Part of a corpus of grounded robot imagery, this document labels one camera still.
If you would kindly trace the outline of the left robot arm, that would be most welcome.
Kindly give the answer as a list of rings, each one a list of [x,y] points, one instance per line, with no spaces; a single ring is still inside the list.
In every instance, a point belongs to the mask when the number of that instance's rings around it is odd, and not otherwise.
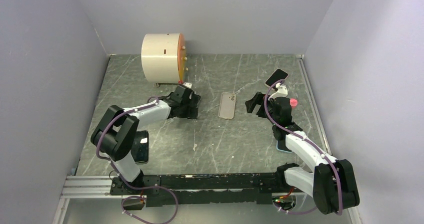
[[[201,96],[189,86],[179,84],[167,96],[151,97],[140,106],[110,106],[90,138],[96,156],[108,161],[122,179],[125,190],[139,193],[145,186],[144,174],[132,156],[138,128],[172,118],[196,119],[200,100]]]

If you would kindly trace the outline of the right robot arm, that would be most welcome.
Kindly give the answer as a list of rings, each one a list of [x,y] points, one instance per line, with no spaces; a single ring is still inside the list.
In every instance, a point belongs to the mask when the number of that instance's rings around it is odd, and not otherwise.
[[[278,167],[275,173],[278,190],[300,189],[313,198],[315,206],[323,214],[339,214],[360,204],[352,164],[346,159],[333,157],[307,136],[293,121],[291,99],[270,98],[257,92],[244,104],[248,113],[259,106],[256,115],[271,122],[277,148],[295,153],[310,169],[305,171],[294,163]]]

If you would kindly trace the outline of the beige phone case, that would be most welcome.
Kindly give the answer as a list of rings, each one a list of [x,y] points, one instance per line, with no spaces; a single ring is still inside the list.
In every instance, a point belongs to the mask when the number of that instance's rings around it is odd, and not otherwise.
[[[223,119],[233,119],[236,107],[236,94],[223,92],[220,98],[218,116]]]

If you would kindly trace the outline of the black smartphone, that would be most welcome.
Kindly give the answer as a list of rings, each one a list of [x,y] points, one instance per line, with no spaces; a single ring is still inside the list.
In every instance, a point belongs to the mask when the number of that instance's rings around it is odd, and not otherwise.
[[[192,94],[187,100],[183,100],[172,107],[170,117],[196,119],[200,100],[201,96]]]

